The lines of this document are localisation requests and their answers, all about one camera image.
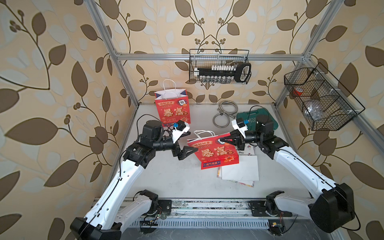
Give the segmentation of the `red paper bag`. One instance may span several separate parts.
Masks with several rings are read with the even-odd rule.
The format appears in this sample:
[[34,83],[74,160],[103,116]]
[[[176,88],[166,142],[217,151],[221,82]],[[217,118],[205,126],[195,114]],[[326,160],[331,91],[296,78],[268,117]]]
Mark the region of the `red paper bag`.
[[201,162],[201,169],[211,169],[239,163],[236,147],[220,139],[228,137],[230,133],[217,135],[213,131],[194,131],[195,139],[187,140],[189,147],[197,148],[196,157]]
[[173,80],[163,81],[163,90],[155,92],[160,121],[170,127],[178,121],[191,123],[190,102],[186,89],[178,89]]

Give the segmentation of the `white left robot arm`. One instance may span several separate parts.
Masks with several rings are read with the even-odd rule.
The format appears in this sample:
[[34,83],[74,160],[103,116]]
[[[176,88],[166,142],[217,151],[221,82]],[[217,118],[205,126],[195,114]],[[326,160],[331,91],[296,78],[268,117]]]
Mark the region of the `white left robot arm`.
[[168,136],[163,123],[147,121],[137,139],[129,145],[119,159],[119,168],[103,195],[83,218],[75,218],[70,229],[77,240],[119,240],[122,233],[142,215],[160,211],[158,195],[143,190],[130,205],[121,209],[131,187],[155,158],[156,152],[171,151],[173,157],[184,160],[197,149],[181,148],[178,140],[190,135],[188,123],[178,121]]

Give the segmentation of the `white Happy Every Day bag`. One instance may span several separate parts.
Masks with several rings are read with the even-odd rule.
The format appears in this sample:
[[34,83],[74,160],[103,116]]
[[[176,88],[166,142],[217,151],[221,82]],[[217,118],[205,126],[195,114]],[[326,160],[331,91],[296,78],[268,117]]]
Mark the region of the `white Happy Every Day bag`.
[[259,163],[255,154],[255,147],[246,144],[243,151],[238,151],[239,163],[223,166],[222,180],[259,181]]

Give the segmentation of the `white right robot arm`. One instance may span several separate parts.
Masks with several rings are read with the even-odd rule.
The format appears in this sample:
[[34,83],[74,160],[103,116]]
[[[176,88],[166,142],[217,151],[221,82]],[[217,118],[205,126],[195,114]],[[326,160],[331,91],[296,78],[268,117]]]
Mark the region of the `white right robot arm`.
[[237,150],[244,150],[246,144],[255,144],[262,153],[276,161],[293,174],[310,193],[302,198],[289,195],[284,191],[275,191],[266,197],[266,214],[271,217],[290,212],[312,220],[326,233],[332,233],[354,219],[354,192],[347,184],[337,184],[320,173],[283,139],[275,136],[274,123],[263,116],[251,131],[242,118],[232,122],[233,131],[229,136],[220,138],[221,142],[231,144]]

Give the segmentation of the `red paper bag front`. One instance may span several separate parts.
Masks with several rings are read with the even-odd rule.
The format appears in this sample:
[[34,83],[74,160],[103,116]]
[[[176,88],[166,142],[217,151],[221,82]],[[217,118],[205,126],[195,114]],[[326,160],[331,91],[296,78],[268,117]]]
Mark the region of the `red paper bag front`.
[[236,147],[220,139],[228,137],[230,133],[217,135],[213,131],[194,131],[195,139],[187,140],[189,147],[197,148],[196,157],[201,162],[201,169],[211,169],[239,163]]

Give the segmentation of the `floral painted paper bag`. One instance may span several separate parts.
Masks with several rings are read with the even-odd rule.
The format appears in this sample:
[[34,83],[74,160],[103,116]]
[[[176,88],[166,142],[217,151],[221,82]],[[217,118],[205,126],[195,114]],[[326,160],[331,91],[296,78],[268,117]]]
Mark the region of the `floral painted paper bag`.
[[[217,178],[223,179],[222,178],[222,168],[221,167],[218,168]],[[236,184],[240,184],[240,185],[246,186],[246,187],[251,187],[251,188],[253,188],[254,184],[255,184],[254,181],[234,181],[234,180],[230,180],[230,182],[233,182],[233,183],[236,183]]]

